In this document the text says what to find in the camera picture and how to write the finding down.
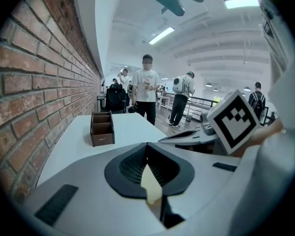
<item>window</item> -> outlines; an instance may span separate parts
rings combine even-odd
[[[214,101],[217,101],[217,102],[220,102],[223,98],[224,98],[223,96],[215,95],[213,100],[214,100]]]

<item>dark pants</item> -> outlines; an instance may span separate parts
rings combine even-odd
[[[183,111],[185,110],[186,104],[187,104],[188,98],[182,94],[175,94],[174,103],[173,103],[173,109],[172,114],[170,118],[170,122],[173,122],[173,125],[178,125],[182,116]]]
[[[126,93],[126,106],[129,107],[129,104],[130,104],[129,93]]]
[[[156,111],[155,102],[143,102],[143,101],[136,101],[138,104],[138,110],[137,113],[142,115],[144,117],[145,113],[147,114],[147,120],[148,122],[152,123],[152,125],[155,124],[155,117],[156,117]]]

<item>brown desk organizer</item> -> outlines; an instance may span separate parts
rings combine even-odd
[[[115,144],[115,131],[111,111],[92,113],[90,119],[90,137],[93,147]]]

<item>black backpack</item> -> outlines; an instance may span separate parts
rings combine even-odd
[[[252,96],[255,99],[255,102],[252,105],[252,109],[254,110],[256,116],[260,118],[261,113],[262,113],[262,111],[264,109],[263,101],[265,99],[265,96],[263,94],[261,94],[261,97],[258,98],[258,96],[257,96],[257,94],[255,92],[252,93]]]

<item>fluorescent light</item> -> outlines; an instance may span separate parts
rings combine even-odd
[[[154,39],[152,39],[149,44],[153,45],[155,44],[158,40],[162,39],[163,37],[167,36],[169,33],[173,32],[175,29],[172,27],[167,28],[164,30],[162,33],[158,34]]]
[[[259,6],[258,0],[225,0],[224,3],[228,9]]]

